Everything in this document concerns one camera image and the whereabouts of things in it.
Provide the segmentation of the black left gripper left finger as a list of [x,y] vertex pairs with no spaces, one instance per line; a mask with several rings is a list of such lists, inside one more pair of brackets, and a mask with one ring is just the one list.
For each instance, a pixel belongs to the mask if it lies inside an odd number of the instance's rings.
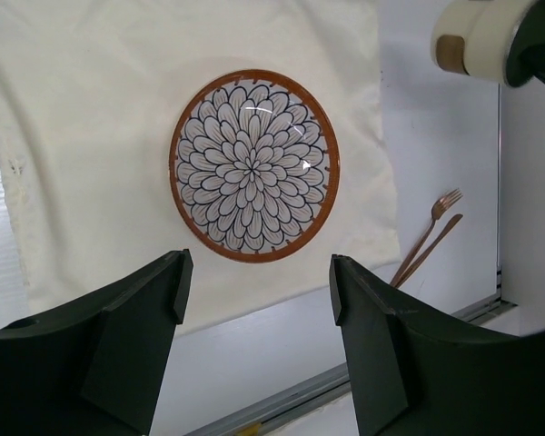
[[193,274],[171,251],[0,329],[0,435],[146,435]]

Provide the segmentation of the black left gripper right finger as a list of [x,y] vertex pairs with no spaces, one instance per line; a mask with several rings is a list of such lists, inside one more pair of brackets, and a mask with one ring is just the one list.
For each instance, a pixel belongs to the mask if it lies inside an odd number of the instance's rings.
[[330,292],[362,435],[545,435],[545,331],[494,332],[334,255]]

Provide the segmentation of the steel cup with cork base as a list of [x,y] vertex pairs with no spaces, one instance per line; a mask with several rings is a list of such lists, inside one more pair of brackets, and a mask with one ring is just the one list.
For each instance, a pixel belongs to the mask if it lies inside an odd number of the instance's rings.
[[515,39],[536,1],[452,1],[431,31],[431,59],[442,71],[521,87],[530,72]]

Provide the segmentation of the copper knife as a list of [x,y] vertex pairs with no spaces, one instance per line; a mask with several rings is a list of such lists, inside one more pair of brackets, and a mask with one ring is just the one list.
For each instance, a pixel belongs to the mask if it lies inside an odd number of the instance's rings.
[[400,288],[426,261],[426,259],[431,255],[435,248],[441,243],[441,241],[446,237],[448,233],[460,222],[463,218],[461,213],[457,213],[450,218],[446,223],[445,227],[442,229],[440,234],[435,238],[435,240],[423,251],[423,253],[408,267],[408,269],[403,273],[401,278],[394,284],[394,287]]

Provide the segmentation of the floral plate with orange rim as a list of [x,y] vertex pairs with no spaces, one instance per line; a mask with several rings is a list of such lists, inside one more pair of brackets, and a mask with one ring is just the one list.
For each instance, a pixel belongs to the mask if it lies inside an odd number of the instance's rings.
[[336,134],[302,85],[244,69],[201,88],[173,130],[174,204],[210,250],[271,263],[310,242],[328,219],[340,181]]

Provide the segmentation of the cream cloth napkin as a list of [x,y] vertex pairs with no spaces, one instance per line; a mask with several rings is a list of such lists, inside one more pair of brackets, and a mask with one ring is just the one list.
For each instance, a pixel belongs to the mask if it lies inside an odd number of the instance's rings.
[[[340,154],[325,224],[271,263],[207,248],[170,185],[182,110],[244,69],[308,90]],[[0,170],[31,313],[171,250],[193,257],[186,333],[326,286],[335,253],[370,268],[394,263],[380,81],[374,1],[0,1]]]

